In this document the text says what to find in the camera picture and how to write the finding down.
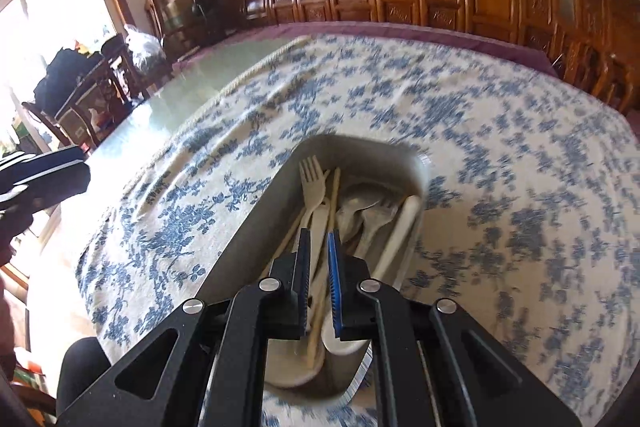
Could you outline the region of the metal spoon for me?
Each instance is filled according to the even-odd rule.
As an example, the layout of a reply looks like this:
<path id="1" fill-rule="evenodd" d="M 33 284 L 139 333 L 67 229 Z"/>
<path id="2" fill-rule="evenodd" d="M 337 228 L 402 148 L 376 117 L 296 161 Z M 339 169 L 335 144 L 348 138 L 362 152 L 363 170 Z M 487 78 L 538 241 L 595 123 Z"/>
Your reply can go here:
<path id="1" fill-rule="evenodd" d="M 358 213 L 381 202 L 386 195 L 382 186 L 360 183 L 350 186 L 342 197 L 336 212 L 338 235 L 343 244 L 354 236 L 361 219 Z"/>

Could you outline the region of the white ceramic spoon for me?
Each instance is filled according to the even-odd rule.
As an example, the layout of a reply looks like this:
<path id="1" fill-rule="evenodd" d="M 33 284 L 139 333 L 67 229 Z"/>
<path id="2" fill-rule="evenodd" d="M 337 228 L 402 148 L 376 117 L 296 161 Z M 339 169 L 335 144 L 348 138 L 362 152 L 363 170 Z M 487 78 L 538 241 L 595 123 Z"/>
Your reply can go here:
<path id="1" fill-rule="evenodd" d="M 409 235 L 413 222 L 416 220 L 418 211 L 421 209 L 421 199 L 418 195 L 408 196 L 400 208 L 399 217 L 395 222 L 393 230 L 390 232 L 390 237 L 387 239 L 381 256 L 378 258 L 378 263 L 375 265 L 372 277 L 375 280 L 382 280 L 385 277 L 386 272 L 390 269 L 390 265 L 393 263 L 395 257 L 400 251 L 400 247 L 405 242 L 406 237 Z M 332 355 L 338 355 L 339 357 L 346 357 L 346 355 L 352 355 L 360 350 L 363 346 L 367 346 L 368 340 L 352 340 L 342 341 L 339 340 L 334 333 L 331 333 L 329 326 L 322 326 L 322 343 L 326 350 Z"/>
<path id="2" fill-rule="evenodd" d="M 284 389 L 306 385 L 320 373 L 325 358 L 326 350 L 318 348 L 314 361 L 308 362 L 308 338 L 269 339 L 265 382 Z"/>

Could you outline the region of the white plastic fork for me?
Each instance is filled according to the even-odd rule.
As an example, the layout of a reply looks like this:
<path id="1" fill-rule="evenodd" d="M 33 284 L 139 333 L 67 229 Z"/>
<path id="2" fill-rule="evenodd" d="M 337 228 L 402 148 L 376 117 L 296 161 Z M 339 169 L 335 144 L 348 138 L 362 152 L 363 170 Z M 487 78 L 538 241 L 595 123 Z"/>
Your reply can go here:
<path id="1" fill-rule="evenodd" d="M 326 176 L 321 168 L 316 155 L 303 159 L 299 165 L 300 183 L 303 189 L 305 211 L 300 219 L 300 228 L 306 230 L 309 235 L 309 271 L 308 271 L 308 298 L 310 305 L 314 297 L 311 296 L 311 284 L 314 271 L 318 262 L 318 254 L 314 247 L 314 238 L 318 235 L 314 231 L 314 224 L 318 221 L 316 214 L 326 197 Z"/>

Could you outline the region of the wooden chair with black bag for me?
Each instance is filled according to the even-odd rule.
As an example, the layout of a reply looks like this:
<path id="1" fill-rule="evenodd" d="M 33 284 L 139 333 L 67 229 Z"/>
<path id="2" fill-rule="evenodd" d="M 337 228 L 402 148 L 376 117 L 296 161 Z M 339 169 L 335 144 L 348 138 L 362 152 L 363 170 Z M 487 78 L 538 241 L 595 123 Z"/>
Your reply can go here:
<path id="1" fill-rule="evenodd" d="M 125 38 L 117 34 L 96 53 L 60 49 L 34 99 L 21 106 L 61 145 L 95 150 L 146 98 L 144 77 L 134 67 Z"/>

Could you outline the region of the blue floral tablecloth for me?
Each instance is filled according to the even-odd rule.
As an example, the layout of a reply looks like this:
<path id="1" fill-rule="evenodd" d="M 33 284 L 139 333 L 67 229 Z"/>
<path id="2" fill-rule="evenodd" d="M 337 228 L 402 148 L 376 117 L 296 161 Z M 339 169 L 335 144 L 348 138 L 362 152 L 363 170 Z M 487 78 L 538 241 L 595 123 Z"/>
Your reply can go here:
<path id="1" fill-rule="evenodd" d="M 639 363 L 639 142 L 616 110 L 465 49 L 302 37 L 189 117 L 108 205 L 76 271 L 111 361 L 201 289 L 259 277 L 302 209 L 298 165 L 403 202 L 385 274 L 457 301 L 586 426 Z"/>

